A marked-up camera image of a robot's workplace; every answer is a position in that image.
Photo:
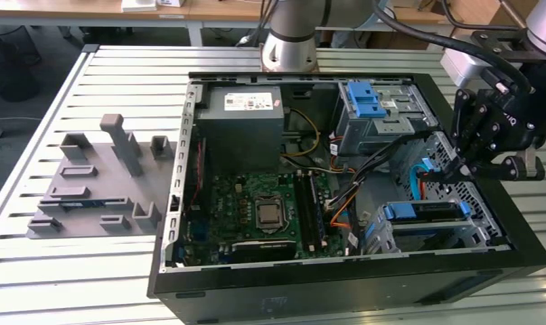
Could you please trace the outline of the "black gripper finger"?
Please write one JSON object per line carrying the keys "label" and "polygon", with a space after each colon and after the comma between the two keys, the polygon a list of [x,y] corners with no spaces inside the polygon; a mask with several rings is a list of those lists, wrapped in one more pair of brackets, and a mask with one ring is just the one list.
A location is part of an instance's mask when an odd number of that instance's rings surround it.
{"label": "black gripper finger", "polygon": [[455,157],[443,168],[445,183],[469,181],[475,177],[469,164],[479,160],[491,162],[495,155],[489,147],[499,131],[499,123],[491,119],[489,103],[479,102],[471,90],[457,90],[450,132]]}
{"label": "black gripper finger", "polygon": [[545,166],[537,156],[537,149],[529,148],[509,155],[501,163],[474,161],[469,164],[473,175],[501,181],[542,181]]}

